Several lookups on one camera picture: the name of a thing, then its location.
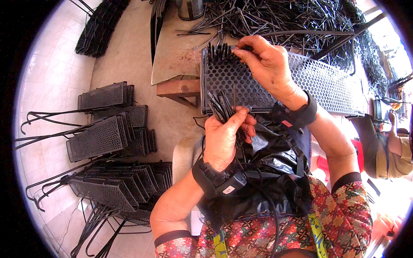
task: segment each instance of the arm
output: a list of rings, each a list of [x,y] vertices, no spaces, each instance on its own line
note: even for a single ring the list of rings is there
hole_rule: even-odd
[[[397,136],[397,121],[393,112],[389,113],[389,120],[392,123],[392,129],[389,132],[389,151],[401,157],[403,147],[401,145],[400,137]]]
[[[253,52],[242,50],[245,45]],[[260,36],[243,37],[234,49],[234,54],[247,63],[252,76],[276,99],[295,111],[308,103],[308,97],[292,80],[288,66],[288,54],[281,46],[272,46]],[[318,106],[316,120],[309,129],[326,154],[331,185],[345,174],[359,171],[356,150],[332,116]]]
[[[246,142],[252,143],[256,120],[248,115],[248,108],[237,107],[237,113],[221,124],[215,116],[205,121],[204,162],[223,171],[235,157],[236,132],[241,127],[247,132]],[[188,230],[185,218],[204,195],[192,176],[192,170],[169,188],[157,201],[151,213],[150,224],[155,238],[174,230]]]

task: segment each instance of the black wrist band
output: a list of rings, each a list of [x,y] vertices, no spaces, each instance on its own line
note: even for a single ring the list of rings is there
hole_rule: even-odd
[[[270,117],[274,122],[281,122],[287,127],[294,129],[304,128],[316,119],[317,102],[306,90],[303,90],[308,96],[308,102],[296,111],[291,111],[279,103],[275,103]]]
[[[308,96],[307,105],[302,106],[296,111],[290,111],[290,116],[294,120],[295,125],[299,128],[304,128],[316,119],[317,101],[306,90],[303,90]]]
[[[228,167],[218,172],[203,159],[195,162],[192,167],[192,175],[204,191],[204,198],[210,199],[217,194],[229,194],[234,190],[241,189],[247,183],[245,176],[232,162]]]
[[[225,170],[219,173],[210,165],[207,165],[204,163],[203,159],[198,160],[192,167],[192,175],[204,191],[204,196],[211,198],[217,194],[216,187],[225,182],[225,178],[229,175],[225,172]]]

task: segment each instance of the white tile floor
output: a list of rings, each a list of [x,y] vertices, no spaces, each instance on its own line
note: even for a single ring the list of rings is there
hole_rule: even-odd
[[[94,8],[99,5],[101,0],[87,0],[86,2]],[[144,4],[148,5],[147,10],[150,14],[151,6],[148,2]],[[65,0],[51,15],[44,24],[43,31],[37,36],[32,53],[27,59],[26,70],[21,81],[21,94],[16,104],[16,137],[49,135],[73,128],[68,125],[35,121],[31,125],[26,124],[23,127],[25,135],[18,130],[20,124],[26,120],[28,111],[75,110],[77,109],[77,97],[91,89],[96,59],[78,55],[74,51],[84,28],[85,18],[86,14],[83,11],[70,1]],[[112,77],[108,84],[116,80],[116,76]],[[54,119],[83,125],[87,123],[88,116],[83,113],[73,113],[55,116]],[[20,176],[23,187],[86,162],[70,163],[65,142],[65,138],[55,137],[16,151],[17,160],[20,161]],[[38,198],[43,193],[40,186],[37,186],[31,188],[28,194]],[[44,213],[40,212],[33,202],[28,202],[40,233],[51,244],[59,257],[70,256],[70,252],[76,246],[84,227],[82,212],[77,210],[78,201],[79,198],[73,194],[70,187],[64,186],[40,202],[40,207],[46,211]],[[147,231],[148,228],[133,227],[125,228],[125,230],[136,232]],[[113,230],[106,224],[91,244],[88,253],[97,254],[112,235]],[[86,257],[85,246],[86,244],[77,257]],[[154,257],[152,234],[119,235],[115,239],[108,257]]]

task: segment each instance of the red plastic stool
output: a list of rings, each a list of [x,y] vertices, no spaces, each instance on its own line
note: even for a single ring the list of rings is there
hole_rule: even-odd
[[[356,147],[357,150],[357,163],[360,172],[364,171],[364,158],[363,158],[363,149],[361,147],[361,142],[356,140],[351,140],[351,143]],[[330,172],[328,170],[327,160],[322,156],[318,156],[317,158],[317,168],[324,171],[327,178],[330,178]]]

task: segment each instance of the concrete floor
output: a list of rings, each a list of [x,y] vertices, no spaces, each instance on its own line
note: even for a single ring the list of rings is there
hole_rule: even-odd
[[[148,128],[155,129],[158,152],[139,161],[172,161],[175,145],[193,130],[192,117],[200,109],[188,108],[165,97],[156,96],[151,86],[150,15],[148,2],[131,1],[119,20],[105,56],[96,59],[91,90],[114,82],[135,85],[135,101],[149,107]]]

